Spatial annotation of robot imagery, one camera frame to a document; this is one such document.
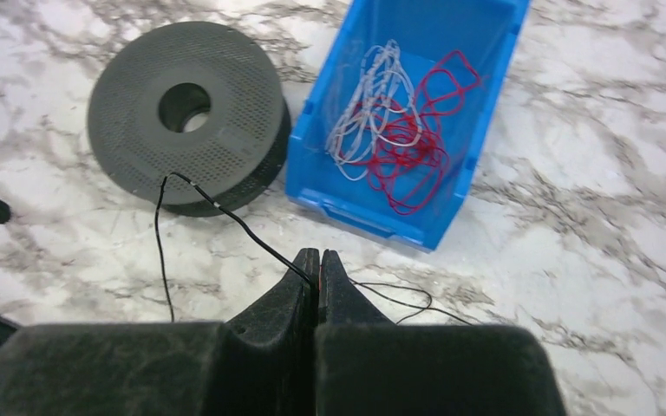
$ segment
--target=black wire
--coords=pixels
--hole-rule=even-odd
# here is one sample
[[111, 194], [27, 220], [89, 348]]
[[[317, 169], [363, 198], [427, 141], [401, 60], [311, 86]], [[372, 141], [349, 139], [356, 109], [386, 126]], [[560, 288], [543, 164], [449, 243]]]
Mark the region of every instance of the black wire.
[[172, 305], [172, 297], [170, 296], [170, 288], [167, 284], [167, 272], [165, 271], [165, 253], [162, 251], [162, 239], [160, 238], [160, 207], [162, 206], [162, 199], [165, 197], [165, 185], [169, 175], [162, 179], [162, 186], [160, 187], [160, 197], [157, 199], [157, 206], [154, 208], [154, 235], [157, 237], [157, 248], [160, 250], [160, 267], [162, 268], [162, 283], [165, 285], [165, 297], [167, 299], [167, 307], [170, 308], [170, 322], [174, 322], [174, 307]]
[[[464, 320], [463, 318], [460, 318], [460, 317], [458, 317], [458, 316], [456, 316], [456, 315], [454, 315], [454, 314], [451, 314], [450, 312], [448, 312], [448, 311], [446, 311], [446, 310], [443, 310], [443, 309], [440, 309], [440, 308], [434, 308], [433, 306], [431, 306], [431, 305], [433, 304], [433, 296], [430, 295], [430, 294], [429, 294], [426, 290], [424, 290], [424, 289], [420, 289], [420, 288], [409, 288], [409, 287], [407, 287], [407, 286], [400, 286], [400, 285], [398, 285], [398, 284], [392, 284], [392, 283], [368, 283], [368, 282], [366, 282], [366, 283], [359, 283], [359, 282], [357, 282], [356, 280], [354, 280], [354, 279], [352, 279], [352, 278], [350, 278], [350, 277], [349, 277], [349, 280], [350, 280], [354, 285], [356, 285], [356, 286], [361, 286], [361, 287], [363, 287], [363, 288], [365, 288], [365, 289], [367, 289], [367, 290], [373, 292], [373, 293], [376, 294], [377, 296], [382, 297], [382, 298], [384, 298], [384, 299], [386, 299], [386, 300], [388, 300], [388, 301], [390, 301], [390, 302], [394, 302], [394, 303], [396, 303], [396, 304], [398, 304], [398, 305], [406, 306], [406, 307], [408, 307], [408, 308], [418, 309], [417, 312], [415, 312], [415, 313], [413, 313], [413, 314], [411, 314], [411, 315], [407, 315], [407, 316], [403, 317], [402, 319], [400, 319], [399, 321], [397, 321], [397, 324], [402, 323], [402, 321], [404, 321], [404, 320], [406, 320], [406, 319], [409, 319], [409, 318], [412, 318], [412, 317], [414, 317], [414, 316], [417, 316], [417, 315], [421, 314], [422, 312], [425, 312], [426, 310], [432, 310], [432, 311], [434, 311], [434, 312], [440, 312], [440, 313], [442, 313], [443, 315], [449, 316], [449, 317], [455, 319], [455, 320], [458, 321], [458, 322], [464, 323], [464, 324], [466, 324], [466, 325], [472, 325], [471, 322], [468, 322], [468, 321]], [[388, 287], [388, 288], [405, 289], [405, 290], [411, 290], [411, 291], [413, 291], [413, 292], [422, 293], [423, 295], [425, 295], [425, 296], [428, 297], [428, 305], [427, 305], [427, 306], [417, 306], [417, 305], [413, 305], [412, 303], [406, 303], [406, 302], [398, 301], [398, 300], [396, 300], [396, 299], [393, 299], [393, 298], [391, 298], [391, 297], [389, 297], [389, 296], [384, 295], [384, 294], [381, 293], [381, 292], [378, 292], [378, 291], [376, 291], [376, 290], [374, 290], [374, 289], [371, 289], [369, 286], [385, 286], [385, 287]]]
[[[167, 299], [167, 307], [170, 309], [170, 321], [171, 322], [174, 322], [174, 306], [172, 305], [172, 297], [170, 296], [169, 284], [167, 283], [167, 271], [166, 271], [166, 268], [165, 268], [165, 254], [164, 254], [164, 251], [162, 250], [162, 240], [161, 240], [161, 237], [160, 237], [160, 208], [162, 206], [162, 199], [164, 199], [164, 197], [165, 197], [165, 187], [167, 186], [167, 180], [170, 179], [170, 177], [172, 177], [172, 176], [176, 176], [176, 177], [184, 180], [185, 182], [187, 182], [187, 184], [192, 186], [195, 189], [195, 191], [197, 193], [199, 193], [200, 196], [202, 196], [206, 201], [213, 204], [213, 206], [215, 206], [219, 211], [223, 212], [228, 217], [231, 217], [231, 219], [236, 221], [238, 223], [238, 225], [241, 225], [241, 228], [243, 228], [244, 231], [246, 232], [246, 234], [249, 237], [251, 237], [252, 240], [254, 240], [254, 243], [259, 244], [259, 246], [261, 246], [261, 248], [265, 249], [269, 254], [271, 254], [274, 258], [276, 258], [279, 262], [281, 262], [282, 264], [287, 266], [290, 270], [294, 271], [298, 276], [300, 276], [303, 280], [305, 280], [305, 282], [307, 282], [308, 285], [310, 285], [311, 290], [316, 290], [316, 287], [313, 284], [312, 279], [302, 269], [297, 267], [293, 262], [284, 258], [276, 250], [272, 249], [272, 247], [270, 247], [267, 243], [262, 241], [261, 238], [257, 237], [257, 235], [254, 234], [254, 232], [251, 230], [251, 228], [249, 228], [249, 225], [247, 225], [246, 222], [244, 222], [243, 219], [239, 218], [236, 214], [234, 214], [231, 211], [228, 211], [226, 208], [221, 206], [218, 202], [216, 202], [213, 198], [211, 198], [205, 191], [200, 189], [200, 187], [197, 184], [195, 184], [195, 182], [190, 180], [187, 176], [183, 175], [182, 173], [171, 172], [168, 175], [166, 175], [165, 178], [162, 179], [162, 185], [160, 187], [160, 197], [157, 199], [157, 206], [154, 208], [154, 235], [157, 237], [157, 248], [160, 251], [160, 267], [161, 267], [161, 271], [162, 271], [162, 283], [165, 286], [165, 296], [166, 296], [166, 299]], [[418, 309], [417, 312], [414, 312], [413, 314], [407, 315], [407, 316], [403, 317], [402, 319], [400, 319], [399, 321], [397, 321], [397, 324], [401, 323], [402, 321], [404, 321], [406, 319], [417, 316], [417, 315], [421, 314], [422, 312], [425, 312], [426, 310], [433, 310], [435, 312], [440, 312], [443, 315], [450, 316], [450, 317], [454, 318], [456, 321], [463, 322], [466, 325], [471, 325], [470, 322], [464, 321], [463, 319], [459, 318], [456, 315], [451, 314], [450, 312], [447, 312], [446, 310], [434, 308], [432, 306], [433, 305], [433, 296], [430, 295], [426, 290], [423, 290], [423, 289], [420, 289], [420, 288], [409, 288], [407, 286], [400, 286], [400, 285], [391, 284], [391, 283], [359, 283], [356, 280], [351, 279], [350, 277], [349, 277], [349, 280], [354, 285], [361, 286], [361, 287], [363, 287], [367, 290], [370, 290], [374, 294], [376, 294], [376, 295], [378, 295], [378, 296], [380, 296], [380, 297], [382, 297], [382, 298], [384, 298], [384, 299], [386, 299], [390, 302], [394, 302], [394, 303], [397, 303], [399, 305], [406, 306], [408, 308]], [[423, 307], [423, 306], [413, 305], [411, 303], [398, 301], [396, 299], [393, 299], [389, 296], [384, 295], [383, 293], [381, 293], [377, 290], [371, 289], [369, 286], [386, 286], [386, 287], [395, 288], [395, 289], [405, 289], [405, 290], [418, 292], [418, 293], [421, 293], [421, 294], [425, 295], [428, 298], [428, 304]]]
[[247, 225], [243, 219], [239, 218], [236, 214], [234, 214], [231, 211], [228, 211], [226, 208], [221, 206], [218, 202], [213, 200], [205, 191], [200, 189], [200, 187], [195, 184], [195, 182], [192, 182], [187, 176], [183, 175], [182, 173], [177, 173], [177, 172], [171, 172], [168, 175], [166, 175], [165, 178], [162, 179], [162, 185], [160, 187], [160, 197], [157, 199], [157, 206], [154, 208], [154, 235], [157, 237], [157, 247], [160, 250], [160, 267], [162, 270], [162, 283], [165, 286], [165, 296], [167, 298], [167, 307], [170, 309], [170, 321], [174, 322], [174, 307], [172, 305], [172, 297], [170, 296], [170, 289], [169, 285], [167, 284], [167, 272], [165, 270], [165, 254], [162, 251], [162, 240], [160, 238], [160, 208], [162, 206], [162, 199], [165, 197], [165, 187], [167, 185], [167, 180], [170, 179], [171, 176], [176, 176], [184, 181], [187, 182], [190, 186], [195, 188], [195, 191], [200, 194], [206, 201], [209, 203], [213, 204], [219, 211], [223, 212], [225, 215], [228, 217], [231, 217], [232, 220], [236, 221], [238, 225], [241, 225], [241, 228], [246, 231], [246, 234], [251, 237], [252, 240], [254, 240], [254, 243], [259, 244], [261, 248], [265, 249], [269, 254], [273, 255], [274, 258], [282, 262], [285, 266], [287, 266], [290, 270], [294, 271], [298, 276], [302, 277], [305, 282], [310, 285], [311, 290], [316, 290], [315, 285], [313, 284], [312, 280], [310, 279], [305, 272], [297, 267], [293, 262], [290, 260], [287, 260], [284, 258], [281, 254], [279, 254], [276, 250], [272, 249], [267, 243], [261, 240], [261, 238], [257, 237], [256, 234], [254, 234], [254, 231], [249, 228], [249, 225]]

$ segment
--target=cable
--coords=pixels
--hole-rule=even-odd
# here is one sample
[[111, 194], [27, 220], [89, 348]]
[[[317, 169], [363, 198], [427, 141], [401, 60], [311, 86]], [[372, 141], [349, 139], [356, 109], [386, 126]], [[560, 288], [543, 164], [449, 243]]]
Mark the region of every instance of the cable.
[[157, 199], [157, 206], [154, 208], [154, 235], [157, 237], [157, 248], [160, 251], [160, 267], [162, 271], [162, 283], [165, 286], [165, 295], [167, 299], [167, 307], [170, 309], [170, 321], [174, 322], [174, 307], [172, 305], [172, 297], [170, 296], [170, 290], [169, 290], [169, 285], [167, 284], [167, 273], [165, 270], [165, 254], [162, 250], [162, 240], [160, 238], [160, 208], [162, 206], [162, 199], [165, 197], [165, 186], [167, 185], [167, 180], [171, 176], [176, 176], [185, 182], [195, 188], [195, 191], [200, 194], [206, 201], [209, 203], [213, 204], [219, 211], [223, 212], [225, 215], [228, 217], [231, 217], [232, 220], [236, 221], [238, 225], [241, 225], [241, 228], [246, 231], [246, 235], [251, 237], [252, 240], [254, 240], [254, 243], [258, 244], [261, 246], [261, 248], [265, 249], [269, 254], [271, 254], [274, 258], [276, 258], [279, 262], [287, 266], [290, 270], [294, 271], [298, 276], [300, 276], [305, 282], [308, 283], [310, 286], [311, 290], [316, 290], [315, 285], [313, 284], [312, 280], [310, 279], [307, 274], [297, 267], [293, 262], [287, 260], [284, 258], [281, 254], [279, 254], [276, 250], [272, 249], [267, 243], [262, 241], [261, 238], [257, 237], [256, 234], [254, 234], [254, 231], [249, 228], [249, 225], [244, 222], [243, 219], [239, 218], [236, 214], [234, 214], [231, 211], [228, 211], [226, 208], [221, 206], [218, 202], [216, 202], [213, 198], [211, 198], [205, 191], [200, 189], [200, 187], [195, 183], [192, 182], [187, 176], [183, 175], [182, 173], [177, 173], [177, 172], [171, 172], [165, 176], [165, 178], [162, 179], [162, 185], [160, 187], [160, 197]]
[[[370, 66], [370, 57], [374, 56]], [[326, 152], [346, 179], [366, 178], [369, 186], [384, 194], [394, 212], [405, 216], [429, 204], [438, 194], [441, 182], [462, 160], [467, 146], [461, 146], [453, 157], [446, 152], [441, 137], [441, 118], [458, 113], [465, 104], [466, 93], [482, 85], [482, 78], [459, 50], [438, 61], [421, 79], [417, 88], [400, 62], [401, 51], [394, 40], [385, 46], [373, 46], [364, 54], [360, 80], [347, 107], [331, 129]], [[455, 57], [473, 77], [461, 85], [445, 65]], [[454, 91], [432, 96], [430, 81], [445, 75], [438, 90], [447, 82]], [[395, 95], [404, 87], [407, 102], [401, 105]], [[418, 108], [418, 101], [424, 101]], [[439, 110], [437, 105], [448, 104]], [[347, 172], [359, 169], [354, 176]], [[399, 185], [397, 180], [407, 175]]]
[[[310, 276], [308, 276], [302, 269], [297, 267], [294, 263], [292, 263], [291, 261], [284, 258], [276, 250], [272, 249], [272, 247], [270, 247], [267, 243], [262, 241], [261, 238], [257, 237], [257, 235], [254, 234], [254, 232], [251, 230], [251, 228], [249, 228], [249, 225], [246, 224], [246, 222], [244, 222], [243, 219], [239, 218], [236, 214], [234, 214], [231, 211], [228, 211], [226, 208], [221, 206], [221, 204], [219, 204], [213, 198], [211, 198], [205, 191], [203, 191], [195, 182], [190, 180], [187, 176], [183, 175], [182, 173], [171, 172], [171, 173], [167, 174], [162, 179], [162, 185], [160, 186], [160, 196], [157, 198], [157, 205], [154, 207], [154, 236], [157, 238], [157, 249], [160, 252], [160, 267], [161, 267], [161, 273], [162, 273], [162, 284], [164, 285], [164, 289], [165, 289], [165, 297], [166, 297], [166, 300], [167, 300], [167, 307], [170, 310], [170, 322], [175, 322], [175, 314], [174, 314], [174, 306], [172, 304], [172, 297], [170, 296], [169, 283], [167, 282], [167, 270], [166, 270], [166, 267], [165, 267], [165, 253], [162, 250], [162, 239], [160, 237], [160, 208], [162, 206], [162, 200], [165, 197], [165, 188], [167, 186], [167, 181], [172, 176], [176, 176], [176, 177], [184, 180], [185, 182], [187, 182], [187, 184], [192, 186], [195, 189], [195, 191], [197, 193], [199, 193], [200, 196], [202, 196], [206, 201], [213, 204], [213, 206], [215, 206], [219, 211], [223, 212], [225, 215], [227, 215], [228, 217], [231, 217], [231, 219], [236, 221], [236, 223], [238, 223], [241, 226], [241, 228], [244, 229], [246, 234], [249, 237], [251, 237], [251, 239], [254, 241], [254, 243], [261, 246], [269, 254], [271, 254], [274, 258], [276, 258], [279, 262], [281, 262], [282, 264], [287, 266], [287, 268], [289, 268], [290, 270], [295, 272], [298, 276], [300, 276], [303, 280], [305, 280], [305, 282], [307, 282], [308, 285], [310, 285], [311, 290], [316, 290], [316, 287], [313, 284], [312, 278]], [[430, 295], [424, 289], [409, 288], [407, 286], [399, 286], [399, 285], [391, 284], [391, 283], [359, 283], [359, 282], [357, 282], [356, 280], [354, 280], [350, 277], [349, 277], [349, 280], [354, 285], [361, 286], [361, 287], [363, 287], [367, 290], [370, 290], [371, 292], [375, 293], [376, 295], [378, 295], [378, 296], [380, 296], [380, 297], [382, 297], [382, 298], [384, 298], [384, 299], [386, 299], [390, 302], [394, 302], [394, 303], [397, 303], [399, 305], [402, 305], [402, 306], [405, 306], [405, 307], [408, 307], [408, 308], [419, 309], [417, 312], [414, 312], [413, 314], [407, 315], [407, 316], [403, 317], [402, 319], [400, 319], [399, 321], [397, 321], [397, 324], [405, 321], [406, 319], [417, 316], [417, 315], [421, 314], [422, 312], [425, 312], [426, 310], [433, 310], [435, 312], [440, 312], [443, 315], [450, 316], [450, 317], [454, 318], [456, 321], [463, 322], [466, 325], [471, 325], [470, 322], [464, 321], [463, 319], [459, 318], [456, 315], [451, 314], [450, 312], [447, 312], [443, 309], [434, 308], [432, 306], [433, 296]], [[418, 292], [418, 293], [421, 293], [421, 294], [425, 295], [428, 298], [428, 304], [426, 306], [422, 307], [422, 306], [413, 305], [411, 303], [398, 301], [394, 298], [391, 298], [389, 296], [384, 295], [383, 293], [381, 293], [377, 290], [371, 289], [369, 286], [386, 286], [386, 287], [395, 288], [395, 289], [405, 289], [405, 290]]]
[[[354, 280], [354, 279], [352, 279], [352, 278], [350, 278], [350, 277], [349, 277], [349, 280], [350, 280], [354, 285], [356, 285], [356, 286], [361, 286], [361, 287], [363, 287], [363, 288], [365, 288], [365, 289], [367, 289], [367, 290], [373, 292], [373, 293], [376, 294], [377, 296], [382, 297], [382, 298], [384, 298], [384, 299], [386, 299], [386, 300], [388, 300], [388, 301], [390, 301], [390, 302], [394, 302], [394, 303], [396, 303], [396, 304], [398, 304], [398, 305], [406, 306], [406, 307], [408, 307], [408, 308], [412, 308], [412, 309], [419, 309], [417, 312], [413, 313], [412, 315], [407, 315], [407, 316], [403, 317], [402, 319], [400, 319], [399, 321], [397, 321], [397, 324], [402, 323], [402, 321], [404, 321], [404, 320], [406, 320], [406, 319], [409, 319], [409, 318], [412, 318], [413, 316], [417, 316], [417, 315], [421, 314], [422, 312], [425, 312], [426, 310], [432, 310], [432, 311], [434, 311], [434, 312], [439, 312], [439, 313], [441, 313], [441, 314], [443, 314], [443, 315], [445, 315], [445, 316], [449, 316], [449, 317], [451, 317], [451, 318], [455, 319], [456, 321], [461, 322], [461, 323], [463, 323], [463, 324], [466, 324], [466, 325], [473, 325], [471, 322], [466, 321], [466, 320], [464, 320], [463, 318], [460, 318], [460, 317], [458, 317], [458, 316], [456, 316], [456, 315], [454, 315], [454, 314], [451, 314], [450, 312], [448, 312], [448, 311], [446, 311], [446, 310], [443, 310], [443, 309], [440, 309], [440, 308], [434, 308], [434, 307], [432, 307], [431, 305], [433, 304], [433, 296], [430, 295], [430, 293], [428, 293], [428, 292], [427, 292], [426, 290], [424, 290], [424, 289], [420, 289], [420, 288], [409, 288], [409, 287], [407, 287], [407, 286], [400, 286], [400, 285], [398, 285], [398, 284], [392, 284], [392, 283], [359, 283], [359, 282], [357, 282], [356, 280]], [[427, 305], [427, 306], [417, 306], [417, 305], [413, 305], [412, 303], [407, 303], [407, 302], [398, 301], [398, 300], [396, 300], [396, 299], [393, 299], [393, 298], [391, 298], [391, 297], [389, 297], [389, 296], [384, 295], [384, 294], [381, 293], [381, 292], [378, 292], [378, 291], [376, 291], [376, 290], [374, 290], [374, 289], [371, 289], [369, 286], [385, 286], [385, 287], [389, 287], [389, 288], [405, 289], [405, 290], [411, 290], [411, 291], [413, 291], [413, 292], [422, 293], [423, 295], [425, 295], [425, 296], [428, 297], [428, 305]]]

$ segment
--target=gray filament spool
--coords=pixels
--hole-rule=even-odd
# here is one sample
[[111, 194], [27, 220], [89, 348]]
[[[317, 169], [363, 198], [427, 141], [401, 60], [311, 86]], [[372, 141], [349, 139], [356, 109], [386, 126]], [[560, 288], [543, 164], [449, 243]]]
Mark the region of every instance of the gray filament spool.
[[[129, 43], [101, 74], [88, 107], [101, 168], [153, 202], [164, 176], [180, 172], [231, 210], [248, 204], [277, 177], [290, 130], [269, 57], [216, 23], [170, 24]], [[164, 201], [181, 215], [219, 213], [175, 177]]]

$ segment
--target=marble surface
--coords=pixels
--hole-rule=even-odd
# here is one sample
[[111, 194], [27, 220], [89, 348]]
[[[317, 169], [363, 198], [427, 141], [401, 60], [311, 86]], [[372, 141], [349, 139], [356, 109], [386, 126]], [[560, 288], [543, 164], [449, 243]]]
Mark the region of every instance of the marble surface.
[[[86, 138], [92, 84], [126, 42], [171, 22], [230, 24], [269, 52], [297, 115], [346, 8], [0, 1], [0, 197], [16, 214], [0, 226], [0, 314], [168, 319], [152, 204], [113, 185]], [[310, 219], [281, 180], [240, 214], [287, 257], [339, 250], [358, 280], [420, 287], [472, 322], [530, 329], [572, 415], [666, 415], [666, 0], [532, 1], [471, 196], [435, 253]], [[228, 219], [163, 213], [161, 224], [182, 320], [228, 319], [284, 271]], [[373, 301], [393, 318], [409, 312]]]

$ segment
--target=perforated spool side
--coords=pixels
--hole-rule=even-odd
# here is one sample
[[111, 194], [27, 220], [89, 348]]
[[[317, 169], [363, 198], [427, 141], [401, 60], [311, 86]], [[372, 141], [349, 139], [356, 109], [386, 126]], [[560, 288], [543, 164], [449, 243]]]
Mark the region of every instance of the perforated spool side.
[[[156, 85], [172, 71], [177, 75], [164, 80], [167, 86]], [[210, 116], [195, 132], [174, 133], [160, 124], [156, 106], [142, 103], [147, 90], [183, 81], [210, 95]], [[129, 43], [109, 63], [91, 96], [88, 134], [101, 167], [141, 198], [155, 200], [171, 171], [220, 195], [262, 163], [280, 128], [283, 106], [274, 67], [251, 39], [215, 23], [176, 23]], [[166, 201], [184, 205], [200, 197], [181, 180], [170, 179]]]
[[[284, 161], [287, 158], [287, 143], [291, 130], [290, 111], [285, 104], [282, 126], [279, 128], [277, 138], [262, 163], [241, 183], [215, 197], [216, 202], [224, 208], [234, 211], [249, 204], [261, 195], [274, 181], [284, 165]], [[165, 209], [188, 217], [210, 217], [221, 213], [216, 207], [205, 200], [193, 204], [166, 205]]]

